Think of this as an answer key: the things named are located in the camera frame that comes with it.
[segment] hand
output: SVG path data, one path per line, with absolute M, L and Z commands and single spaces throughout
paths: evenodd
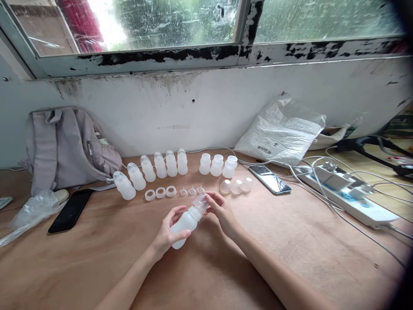
M 162 220 L 158 234 L 151 244 L 151 247 L 155 251 L 156 260 L 160 260 L 175 242 L 191 235 L 191 231 L 188 229 L 181 230 L 177 233 L 171 232 L 171 226 L 181 218 L 182 212 L 180 211 L 184 209 L 186 209 L 186 206 L 175 207 L 169 211 L 168 215 Z
M 206 193 L 207 195 L 205 196 L 205 199 L 209 203 L 210 208 L 207 208 L 204 215 L 207 215 L 208 213 L 215 214 L 224 234 L 227 237 L 234 239 L 237 231 L 241 229 L 241 226 L 232 212 L 231 205 L 217 192 Z

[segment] phone screen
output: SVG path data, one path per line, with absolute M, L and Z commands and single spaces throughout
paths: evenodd
M 58 233 L 73 228 L 92 192 L 92 189 L 84 189 L 73 193 L 67 204 L 63 207 L 62 211 L 60 211 L 59 215 L 50 226 L 49 233 Z
M 291 187 L 274 175 L 266 166 L 250 166 L 250 170 L 254 172 L 255 176 L 275 194 L 291 192 Z

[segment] window frame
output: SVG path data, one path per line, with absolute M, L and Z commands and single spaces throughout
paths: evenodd
M 35 79 L 406 55 L 403 36 L 254 44 L 265 0 L 240 1 L 232 43 L 39 57 L 6 0 L 0 0 L 0 37 Z

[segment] backpack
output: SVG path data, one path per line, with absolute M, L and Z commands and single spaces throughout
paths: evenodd
M 29 113 L 25 142 L 28 159 L 21 165 L 33 175 L 31 194 L 107 181 L 122 169 L 115 147 L 101 144 L 99 124 L 76 107 Z

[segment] wet window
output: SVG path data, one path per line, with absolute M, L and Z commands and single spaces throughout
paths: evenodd
M 233 42 L 238 0 L 7 0 L 40 56 Z
M 255 43 L 402 34 L 387 0 L 265 0 Z

